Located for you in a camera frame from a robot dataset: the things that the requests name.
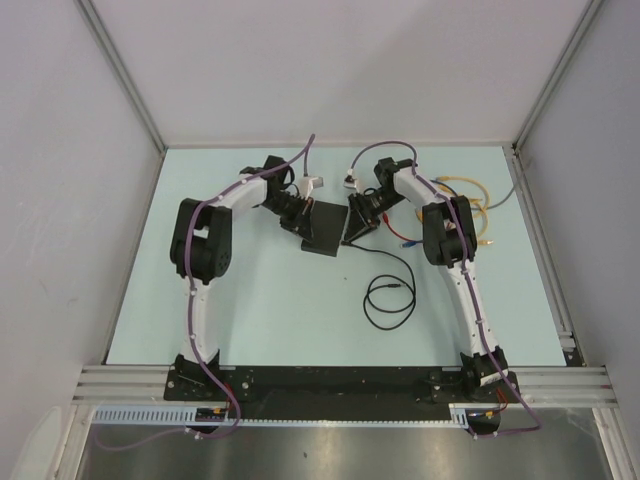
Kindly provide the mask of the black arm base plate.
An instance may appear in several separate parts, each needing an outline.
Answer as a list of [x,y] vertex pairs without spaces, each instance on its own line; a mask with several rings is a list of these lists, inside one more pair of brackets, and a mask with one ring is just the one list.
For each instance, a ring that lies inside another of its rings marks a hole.
[[177,356],[166,377],[163,398],[202,403],[205,419],[216,402],[238,405],[233,418],[250,421],[426,422],[448,420],[450,405],[474,410],[498,400],[516,400],[519,382],[506,379],[482,385],[493,372],[486,362],[462,367],[226,366],[206,369]]

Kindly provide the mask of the black network switch box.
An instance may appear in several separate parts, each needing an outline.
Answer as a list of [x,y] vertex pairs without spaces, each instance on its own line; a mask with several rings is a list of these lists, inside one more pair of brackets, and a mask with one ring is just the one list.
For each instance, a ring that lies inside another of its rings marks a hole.
[[348,207],[316,201],[311,214],[313,239],[303,240],[301,250],[307,253],[336,257],[347,220]]

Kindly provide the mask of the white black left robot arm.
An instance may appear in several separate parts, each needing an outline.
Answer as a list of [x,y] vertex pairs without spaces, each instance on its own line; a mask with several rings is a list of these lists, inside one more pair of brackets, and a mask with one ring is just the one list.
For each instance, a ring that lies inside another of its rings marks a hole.
[[184,199],[179,206],[170,246],[170,260],[187,285],[185,339],[180,355],[198,365],[186,377],[197,398],[214,397],[221,376],[206,365],[220,352],[218,334],[208,314],[209,291],[226,274],[232,257],[233,223],[247,211],[264,207],[279,218],[284,230],[305,241],[314,237],[314,199],[288,191],[295,180],[292,163],[269,156],[261,167],[246,167],[234,183],[208,200]]

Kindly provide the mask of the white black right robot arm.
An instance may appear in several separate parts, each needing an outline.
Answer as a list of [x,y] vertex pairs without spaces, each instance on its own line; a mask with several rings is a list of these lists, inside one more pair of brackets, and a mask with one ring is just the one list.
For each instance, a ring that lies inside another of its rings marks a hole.
[[403,200],[422,213],[422,248],[441,273],[459,322],[461,388],[473,401],[484,401],[507,379],[509,366],[489,324],[475,269],[478,247],[470,201],[447,195],[421,177],[415,162],[384,158],[374,167],[379,187],[348,197],[349,215],[343,243],[373,232],[381,217]]

